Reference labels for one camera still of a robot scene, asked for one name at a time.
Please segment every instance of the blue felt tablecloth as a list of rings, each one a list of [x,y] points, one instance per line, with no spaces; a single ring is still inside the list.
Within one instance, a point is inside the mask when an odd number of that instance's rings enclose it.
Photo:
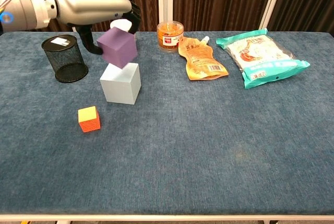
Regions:
[[[311,66],[245,90],[215,44],[237,33],[186,32],[208,35],[230,73],[189,81],[184,58],[138,32],[135,105],[106,102],[108,64],[80,40],[89,73],[63,84],[41,48],[59,33],[0,36],[0,214],[333,215],[333,37],[270,32]],[[91,105],[102,128],[85,134],[77,110]]]

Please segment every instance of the cube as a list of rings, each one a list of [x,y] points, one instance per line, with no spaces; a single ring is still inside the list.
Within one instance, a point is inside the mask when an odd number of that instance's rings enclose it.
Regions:
[[[141,87],[139,65],[129,63],[120,69],[109,64],[100,82],[107,102],[133,105]]]
[[[98,38],[97,43],[103,50],[105,61],[123,68],[137,57],[135,36],[117,27],[113,27]]]
[[[95,106],[78,110],[79,125],[84,133],[101,128],[100,117]]]

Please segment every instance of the barcode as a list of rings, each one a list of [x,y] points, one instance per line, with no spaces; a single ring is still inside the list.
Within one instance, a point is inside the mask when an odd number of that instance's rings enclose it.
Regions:
[[[208,66],[208,68],[211,72],[221,71],[221,67],[219,65],[210,65],[210,66]]]

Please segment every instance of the black mesh cup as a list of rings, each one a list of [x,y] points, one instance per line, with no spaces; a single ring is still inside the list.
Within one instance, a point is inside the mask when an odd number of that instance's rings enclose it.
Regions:
[[[77,38],[74,36],[54,36],[45,40],[42,48],[55,72],[56,80],[70,83],[87,75],[88,67],[83,62]]]

